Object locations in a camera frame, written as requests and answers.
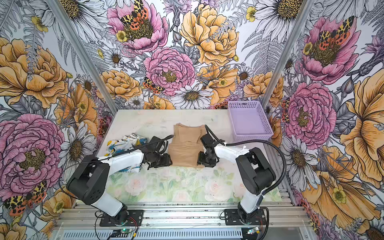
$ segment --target butterfly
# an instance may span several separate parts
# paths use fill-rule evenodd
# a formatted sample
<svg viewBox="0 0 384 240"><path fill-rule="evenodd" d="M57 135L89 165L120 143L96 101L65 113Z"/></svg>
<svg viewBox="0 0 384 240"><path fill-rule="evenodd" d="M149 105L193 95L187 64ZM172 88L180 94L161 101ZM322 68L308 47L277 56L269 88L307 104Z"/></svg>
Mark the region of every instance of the butterfly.
<svg viewBox="0 0 384 240"><path fill-rule="evenodd" d="M47 181L44 180L38 184L32 192L25 196L13 196L4 201L4 206L9 209L11 217L17 217L23 214L26 208L32 208L34 204L39 204L47 195Z"/></svg>
<svg viewBox="0 0 384 240"><path fill-rule="evenodd" d="M340 27L336 30L333 30L332 32L329 31L321 31L319 33L319 49L324 51L326 50L330 45L336 44L341 45L343 44L351 35L349 30L352 27L353 21L355 19L355 16L349 17L347 20L345 20Z"/></svg>
<svg viewBox="0 0 384 240"><path fill-rule="evenodd" d="M121 17L120 21L127 28L138 30L146 19L148 19L148 9L144 7L143 0L135 0L132 13Z"/></svg>
<svg viewBox="0 0 384 240"><path fill-rule="evenodd" d="M165 90L163 87L153 84L153 82L147 77L144 78L143 87L149 88L153 93L161 93Z"/></svg>

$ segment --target pink flower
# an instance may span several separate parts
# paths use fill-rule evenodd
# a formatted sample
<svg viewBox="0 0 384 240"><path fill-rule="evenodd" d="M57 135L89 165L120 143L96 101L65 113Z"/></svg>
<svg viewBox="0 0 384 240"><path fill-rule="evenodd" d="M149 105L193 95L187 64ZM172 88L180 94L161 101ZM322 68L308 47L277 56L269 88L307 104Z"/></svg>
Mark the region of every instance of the pink flower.
<svg viewBox="0 0 384 240"><path fill-rule="evenodd" d="M42 181L52 187L62 169L60 144L64 134L52 121L37 114L0 123L0 197L4 201L26 195Z"/></svg>
<svg viewBox="0 0 384 240"><path fill-rule="evenodd" d="M347 33L347 39L340 45L335 41L331 41L330 45L325 49L319 48L319 34L322 31L337 30L342 22L336 23L336 20L330 22L324 17L313 26L310 35L304 40L305 47L301 60L296 62L296 71L305 76L309 76L313 81L322 81L329 85L336 82L344 76L355 63L358 54L353 54L356 49L356 42L360 32L356 30L356 18L354 18L352 27Z"/></svg>
<svg viewBox="0 0 384 240"><path fill-rule="evenodd" d="M123 8L108 8L107 17L111 34L116 34L117 42L123 45L122 53L132 57L140 55L143 52L154 51L160 46L164 46L168 40L168 22L166 17L161 18L157 13L155 6L143 0L144 7L148 9L148 19L144 20L138 30L132 30L130 27L124 27L120 18L126 15L131 15L134 4L128 7L126 4Z"/></svg>
<svg viewBox="0 0 384 240"><path fill-rule="evenodd" d="M300 83L290 98L288 115L287 135L301 139L312 150L327 141L336 125L332 95L320 83Z"/></svg>
<svg viewBox="0 0 384 240"><path fill-rule="evenodd" d="M164 88L163 93L175 95L175 91L195 81L195 69L188 55L173 48L159 48L144 60L149 78L156 86Z"/></svg>

